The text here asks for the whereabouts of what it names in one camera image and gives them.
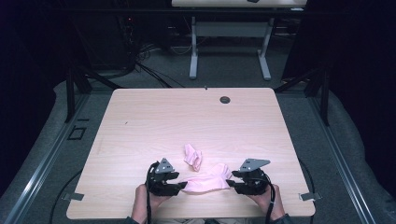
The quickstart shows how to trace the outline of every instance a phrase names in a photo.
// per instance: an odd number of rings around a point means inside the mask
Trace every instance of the white table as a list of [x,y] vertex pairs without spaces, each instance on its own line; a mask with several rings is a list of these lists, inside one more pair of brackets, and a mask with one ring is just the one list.
[[[251,3],[247,0],[172,0],[173,7],[258,7],[258,8],[293,8],[304,7],[306,0],[260,0]],[[197,77],[198,49],[197,36],[242,36],[263,37],[262,48],[258,49],[258,57],[265,80],[271,80],[271,74],[265,59],[268,42],[273,30],[274,19],[268,22],[208,22],[191,20],[191,65],[190,78]]]
[[[231,102],[221,103],[222,96]],[[185,144],[203,152],[199,173],[183,161]],[[269,160],[262,169],[280,186],[286,212],[294,217],[315,213],[312,202],[299,199],[308,187],[273,90],[209,88],[114,91],[76,188],[84,198],[71,201],[67,216],[128,217],[135,188],[162,158],[180,172],[169,183],[220,162],[237,170],[246,158]],[[162,204],[156,218],[262,216],[248,197],[223,189],[181,191]]]

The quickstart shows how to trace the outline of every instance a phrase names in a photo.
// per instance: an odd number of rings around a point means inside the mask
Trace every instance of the metal frame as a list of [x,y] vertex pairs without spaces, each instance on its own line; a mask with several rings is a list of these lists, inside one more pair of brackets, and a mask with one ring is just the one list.
[[364,200],[363,195],[361,194],[361,189],[353,177],[353,174],[350,172],[349,167],[347,165],[346,160],[344,159],[343,153],[341,152],[340,147],[337,144],[337,141],[332,134],[331,128],[326,125],[321,119],[321,115],[319,112],[319,104],[315,98],[308,98],[308,102],[314,111],[314,114],[320,124],[322,131],[325,133],[327,140],[329,141],[331,147],[332,158],[334,160],[335,166],[340,173],[341,178],[344,181],[344,185],[346,190],[350,196],[351,201],[355,205],[356,211],[358,212],[358,216],[361,219],[361,223],[375,224],[375,218],[371,213],[366,201]]
[[29,180],[29,183],[26,185],[26,188],[21,194],[21,197],[17,200],[11,212],[9,213],[5,223],[16,224],[23,222],[23,218],[29,210],[30,205],[46,180],[47,175],[50,173],[53,163],[55,163],[56,159],[58,158],[63,141],[66,139],[67,134],[73,129],[74,123],[77,120],[77,116],[87,103],[88,99],[88,94],[81,95],[76,105],[75,116],[70,119],[70,122],[65,123],[62,127],[55,139],[54,144],[52,145],[52,148],[38,165],[35,173],[32,175],[32,178]]
[[227,22],[227,21],[196,21],[191,19],[191,65],[190,79],[197,78],[198,69],[198,49],[197,36],[243,36],[243,37],[263,37],[262,48],[257,50],[262,76],[264,80],[271,80],[271,74],[265,59],[268,43],[273,30],[274,19],[268,22]]
[[167,16],[216,16],[241,18],[314,18],[329,19],[350,16],[349,12],[331,11],[295,11],[295,10],[272,10],[271,8],[47,8],[48,12],[63,14],[107,14],[107,15],[167,15]]

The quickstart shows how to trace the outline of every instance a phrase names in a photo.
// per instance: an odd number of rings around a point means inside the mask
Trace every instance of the black curtain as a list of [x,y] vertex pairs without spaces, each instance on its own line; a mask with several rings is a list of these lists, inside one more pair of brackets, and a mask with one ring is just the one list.
[[[307,10],[357,11],[358,20],[303,20],[283,78],[298,77],[335,52],[330,89],[355,122],[365,146],[365,159],[378,182],[396,197],[396,41],[392,2],[308,2]],[[332,41],[344,36],[342,44]]]
[[44,1],[0,2],[0,194],[21,168],[72,64],[90,66],[73,26]]

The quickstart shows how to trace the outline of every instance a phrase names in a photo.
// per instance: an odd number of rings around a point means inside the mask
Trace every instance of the pink cloth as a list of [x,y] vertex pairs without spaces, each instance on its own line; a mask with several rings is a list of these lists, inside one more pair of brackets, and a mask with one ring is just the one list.
[[212,189],[229,189],[230,186],[225,181],[231,178],[232,173],[224,163],[215,165],[209,172],[195,177],[189,177],[182,180],[188,181],[183,191],[187,192],[206,192]]
[[194,168],[194,171],[199,171],[202,162],[202,152],[195,150],[190,144],[184,146],[186,157],[184,161]]

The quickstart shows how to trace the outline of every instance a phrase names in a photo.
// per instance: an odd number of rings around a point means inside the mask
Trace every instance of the table top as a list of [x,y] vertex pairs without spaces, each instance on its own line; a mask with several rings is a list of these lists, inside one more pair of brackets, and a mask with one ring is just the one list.
[[173,7],[305,7],[306,0],[172,0]]
[[[231,102],[223,104],[222,96]],[[184,162],[186,144],[203,153],[199,173]],[[274,91],[201,88],[114,91],[75,191],[84,198],[71,201],[67,216],[128,217],[135,188],[145,182],[150,165],[162,158],[180,173],[168,183],[203,174],[218,163],[233,171],[246,158],[269,160],[262,170],[280,186],[286,212],[294,217],[315,213],[312,202],[299,199],[308,187]],[[155,217],[262,216],[248,197],[222,189],[181,191],[162,204]]]

